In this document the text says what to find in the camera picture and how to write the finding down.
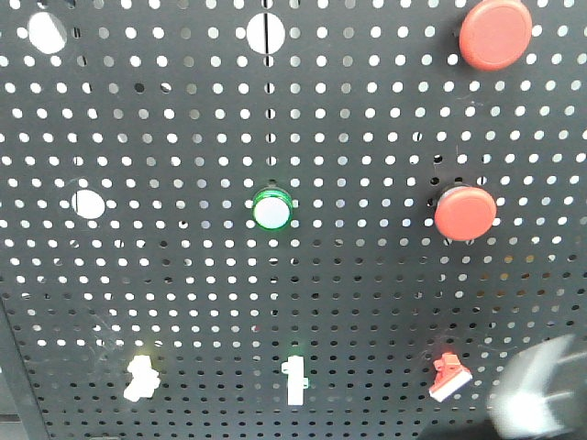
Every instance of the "white circle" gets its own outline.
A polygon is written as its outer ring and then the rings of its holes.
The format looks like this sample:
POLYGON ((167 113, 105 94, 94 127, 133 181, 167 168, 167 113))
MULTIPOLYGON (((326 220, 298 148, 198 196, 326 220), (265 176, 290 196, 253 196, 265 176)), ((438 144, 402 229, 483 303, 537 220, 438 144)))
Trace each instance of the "white circle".
POLYGON ((76 192, 72 197, 72 207, 76 214, 88 220, 100 217, 106 209, 104 199, 91 190, 76 192))
POLYGON ((38 50, 50 55, 65 47, 67 31, 53 14, 38 12, 28 21, 28 39, 38 50))
POLYGON ((289 220, 290 207, 279 197, 266 197, 255 205, 253 216, 259 225, 277 229, 289 220))
POLYGON ((258 53, 275 53, 285 41, 285 27, 274 14, 257 14, 247 25, 247 41, 250 48, 258 53))

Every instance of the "red push button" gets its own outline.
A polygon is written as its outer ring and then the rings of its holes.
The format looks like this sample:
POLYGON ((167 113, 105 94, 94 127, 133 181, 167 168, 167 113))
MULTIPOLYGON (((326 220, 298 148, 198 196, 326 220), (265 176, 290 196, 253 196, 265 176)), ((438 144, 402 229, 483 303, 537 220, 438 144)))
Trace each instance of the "red push button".
POLYGON ((496 215, 497 206, 488 192, 459 186, 440 197, 434 222, 444 237, 467 241, 485 234, 496 215))
POLYGON ((532 16, 520 0, 483 0, 460 29, 460 52, 472 67, 499 71, 515 63, 532 37, 532 16))

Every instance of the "pegboard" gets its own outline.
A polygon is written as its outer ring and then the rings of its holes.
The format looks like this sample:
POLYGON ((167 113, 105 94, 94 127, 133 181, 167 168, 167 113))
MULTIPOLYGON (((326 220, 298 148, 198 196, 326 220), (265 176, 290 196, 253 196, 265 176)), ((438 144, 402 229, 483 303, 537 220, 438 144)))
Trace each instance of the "pegboard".
POLYGON ((587 4, 525 1, 528 50, 488 73, 455 37, 477 3, 4 1, 0 286, 19 357, 0 362, 27 375, 31 437, 417 437, 485 419, 518 351, 584 337, 587 4), (38 12, 62 23, 55 54, 31 44, 38 12), (271 55, 247 36, 266 13, 284 29, 271 55), (277 232, 250 213, 270 182, 296 206, 277 232), (474 242, 434 227, 454 182, 498 204, 474 242), (473 381, 438 403, 447 349, 473 381), (136 354, 162 385, 131 403, 136 354), (294 354, 302 407, 280 372, 294 354))

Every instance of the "white mounting bracket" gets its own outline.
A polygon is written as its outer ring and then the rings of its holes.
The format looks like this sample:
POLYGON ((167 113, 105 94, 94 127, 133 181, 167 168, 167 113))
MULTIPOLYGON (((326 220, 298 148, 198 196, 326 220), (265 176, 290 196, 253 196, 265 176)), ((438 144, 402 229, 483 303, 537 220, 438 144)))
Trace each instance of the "white mounting bracket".
POLYGON ((124 397, 131 402, 138 402, 141 397, 150 399, 159 388, 161 379, 159 372, 150 365, 150 357, 145 355, 135 356, 127 368, 132 373, 132 381, 125 389, 124 397))
POLYGON ((304 358, 289 356, 282 363, 282 373, 287 374, 287 404, 303 405, 304 390, 309 388, 308 378, 304 377, 304 358))

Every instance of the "black pegboard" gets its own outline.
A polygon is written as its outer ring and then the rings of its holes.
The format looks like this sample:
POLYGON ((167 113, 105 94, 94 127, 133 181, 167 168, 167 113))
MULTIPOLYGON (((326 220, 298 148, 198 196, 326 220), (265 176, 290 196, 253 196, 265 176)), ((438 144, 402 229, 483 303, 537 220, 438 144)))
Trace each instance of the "black pegboard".
POLYGON ((585 335, 587 4, 525 1, 528 51, 483 73, 454 37, 476 3, 0 5, 2 303, 50 437, 416 437, 483 420, 512 354, 585 335), (263 5, 270 58, 245 38, 263 5), (432 224, 455 180, 498 203, 474 243, 432 224), (280 232, 250 219, 270 181, 298 205, 280 232), (474 379, 439 404, 444 349, 474 379), (133 404, 136 354, 162 386, 133 404))

